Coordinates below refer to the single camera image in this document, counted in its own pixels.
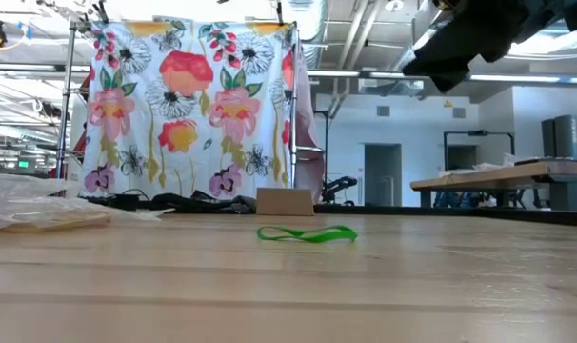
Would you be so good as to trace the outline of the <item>black tripod stand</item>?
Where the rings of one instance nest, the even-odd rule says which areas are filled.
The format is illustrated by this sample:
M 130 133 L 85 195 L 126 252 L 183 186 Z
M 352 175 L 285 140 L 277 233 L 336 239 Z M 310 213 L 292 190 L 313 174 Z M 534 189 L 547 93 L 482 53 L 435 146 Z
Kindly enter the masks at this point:
M 325 121 L 325 133 L 324 133 L 324 176 L 323 176 L 323 192 L 326 192 L 328 189 L 328 132 L 329 132 L 329 124 L 330 124 L 330 114 L 329 110 L 315 110 L 315 116 L 321 116 L 324 118 Z

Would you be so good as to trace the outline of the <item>green rubber band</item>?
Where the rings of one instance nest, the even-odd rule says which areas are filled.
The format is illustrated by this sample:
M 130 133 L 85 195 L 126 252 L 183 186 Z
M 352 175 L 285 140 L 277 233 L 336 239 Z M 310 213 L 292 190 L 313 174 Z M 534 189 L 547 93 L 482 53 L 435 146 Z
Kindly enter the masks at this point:
M 278 226 L 261 227 L 256 232 L 257 237 L 266 241 L 295 240 L 307 243 L 327 243 L 336 240 L 347 240 L 354 243 L 358 233 L 347 226 L 336 225 L 319 229 L 297 230 Z

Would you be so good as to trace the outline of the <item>black metal stand frame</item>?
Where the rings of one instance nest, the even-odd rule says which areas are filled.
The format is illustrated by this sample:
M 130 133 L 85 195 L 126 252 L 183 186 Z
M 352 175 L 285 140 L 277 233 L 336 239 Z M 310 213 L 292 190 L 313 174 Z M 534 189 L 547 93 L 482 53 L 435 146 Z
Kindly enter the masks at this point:
M 444 150 L 444 167 L 445 171 L 449 170 L 448 159 L 448 137 L 450 135 L 466 135 L 470 137 L 486 137 L 490 135 L 505 135 L 509 139 L 510 153 L 515 154 L 515 137 L 514 133 L 507 131 L 487 131 L 487 130 L 469 130 L 469 131 L 444 131 L 443 132 L 443 150 Z

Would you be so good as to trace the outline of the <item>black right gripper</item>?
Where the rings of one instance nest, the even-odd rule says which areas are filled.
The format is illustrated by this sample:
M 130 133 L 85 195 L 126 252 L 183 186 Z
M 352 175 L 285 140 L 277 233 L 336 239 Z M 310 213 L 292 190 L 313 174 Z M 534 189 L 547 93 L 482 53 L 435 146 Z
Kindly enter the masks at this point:
M 470 76 L 468 62 L 480 55 L 493 63 L 503 58 L 530 17 L 525 0 L 441 0 L 452 20 L 414 52 L 405 75 L 429 76 L 447 93 Z

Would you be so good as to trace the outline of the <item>black round corded puck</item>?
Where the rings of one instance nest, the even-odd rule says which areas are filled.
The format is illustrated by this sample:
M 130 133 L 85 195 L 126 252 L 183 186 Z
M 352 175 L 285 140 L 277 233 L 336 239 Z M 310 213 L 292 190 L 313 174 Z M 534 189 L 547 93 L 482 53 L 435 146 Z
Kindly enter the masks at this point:
M 124 211 L 136 211 L 149 203 L 149 197 L 141 190 L 129 189 L 113 195 L 109 199 L 109 207 Z

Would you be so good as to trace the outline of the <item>small brown cardboard box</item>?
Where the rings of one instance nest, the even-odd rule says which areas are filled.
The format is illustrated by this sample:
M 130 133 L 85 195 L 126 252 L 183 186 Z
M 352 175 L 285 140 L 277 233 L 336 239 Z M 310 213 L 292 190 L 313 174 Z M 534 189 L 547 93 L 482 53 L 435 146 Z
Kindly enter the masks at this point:
M 256 213 L 275 216 L 313 216 L 309 190 L 259 188 L 256 194 Z

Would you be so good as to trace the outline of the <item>ceiling light strip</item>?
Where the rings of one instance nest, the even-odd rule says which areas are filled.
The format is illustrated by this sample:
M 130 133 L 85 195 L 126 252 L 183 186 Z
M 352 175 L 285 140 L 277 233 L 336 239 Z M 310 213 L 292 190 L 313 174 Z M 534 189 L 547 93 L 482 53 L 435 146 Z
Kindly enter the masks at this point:
M 310 77 L 330 78 L 362 78 L 362 79 L 387 79 L 393 81 L 427 80 L 426 76 L 409 76 L 401 72 L 390 71 L 331 71 L 312 70 L 308 71 Z M 472 74 L 464 79 L 465 82 L 493 82 L 513 84 L 557 84 L 577 85 L 577 76 L 563 75 L 522 75 L 522 74 Z

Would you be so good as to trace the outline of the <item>gray workbench with wooden top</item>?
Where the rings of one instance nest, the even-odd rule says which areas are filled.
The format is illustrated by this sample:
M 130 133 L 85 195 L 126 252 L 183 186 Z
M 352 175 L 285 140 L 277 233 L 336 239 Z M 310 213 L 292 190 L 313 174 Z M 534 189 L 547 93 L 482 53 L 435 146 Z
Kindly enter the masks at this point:
M 451 173 L 413 181 L 410 187 L 420 193 L 420 206 L 430 208 L 432 192 L 505 194 L 512 190 L 534 188 L 538 184 L 548 184 L 548 202 L 553 211 L 577 212 L 577 161 L 538 161 L 487 171 Z

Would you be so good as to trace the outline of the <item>gray upright panels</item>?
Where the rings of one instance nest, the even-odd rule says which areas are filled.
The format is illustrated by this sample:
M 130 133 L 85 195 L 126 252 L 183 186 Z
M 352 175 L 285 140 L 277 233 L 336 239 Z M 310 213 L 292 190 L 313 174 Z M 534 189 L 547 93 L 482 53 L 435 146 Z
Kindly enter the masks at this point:
M 541 122 L 545 157 L 577 159 L 577 121 L 561 115 Z

